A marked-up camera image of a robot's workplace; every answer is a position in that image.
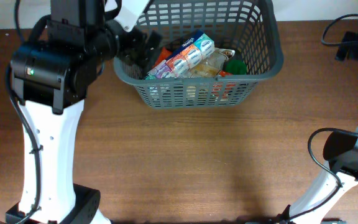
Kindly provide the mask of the Kleenex tissue multipack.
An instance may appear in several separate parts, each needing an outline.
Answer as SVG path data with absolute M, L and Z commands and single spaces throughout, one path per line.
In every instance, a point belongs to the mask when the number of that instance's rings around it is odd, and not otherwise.
M 181 78 L 191 68 L 208 58 L 215 50 L 214 40 L 202 30 L 197 30 L 188 40 L 149 70 L 146 80 Z

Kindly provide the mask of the beige brown coffee pouch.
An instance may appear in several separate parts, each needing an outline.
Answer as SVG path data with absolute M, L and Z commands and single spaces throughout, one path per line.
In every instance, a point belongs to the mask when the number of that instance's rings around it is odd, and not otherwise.
M 184 74 L 184 78 L 214 78 L 225 77 L 231 73 L 225 72 L 223 66 L 235 56 L 235 51 L 230 49 L 215 48 L 214 52 L 202 60 L 195 67 Z

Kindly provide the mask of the green lidded jar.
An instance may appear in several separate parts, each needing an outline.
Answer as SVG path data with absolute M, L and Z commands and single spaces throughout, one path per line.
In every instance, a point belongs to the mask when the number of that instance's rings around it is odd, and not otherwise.
M 242 60 L 232 59 L 224 66 L 224 71 L 233 75 L 247 75 L 247 65 Z

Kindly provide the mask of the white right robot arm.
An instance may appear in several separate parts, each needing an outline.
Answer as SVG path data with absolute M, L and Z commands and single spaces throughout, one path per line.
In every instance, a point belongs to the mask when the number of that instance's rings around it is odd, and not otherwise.
M 322 132 L 329 132 L 324 148 L 324 163 L 314 156 L 311 143 Z M 321 172 L 309 189 L 282 214 L 280 223 L 321 223 L 338 200 L 358 185 L 358 127 L 355 132 L 321 128 L 311 134 L 308 152 Z

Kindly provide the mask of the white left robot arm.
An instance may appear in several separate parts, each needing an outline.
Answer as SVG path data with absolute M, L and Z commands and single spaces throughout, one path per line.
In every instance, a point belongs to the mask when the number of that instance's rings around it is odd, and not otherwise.
M 24 132 L 24 187 L 7 223 L 108 223 L 100 191 L 75 184 L 76 131 L 88 87 L 114 57 L 145 63 L 157 48 L 135 25 L 150 1 L 52 1 L 6 68 Z

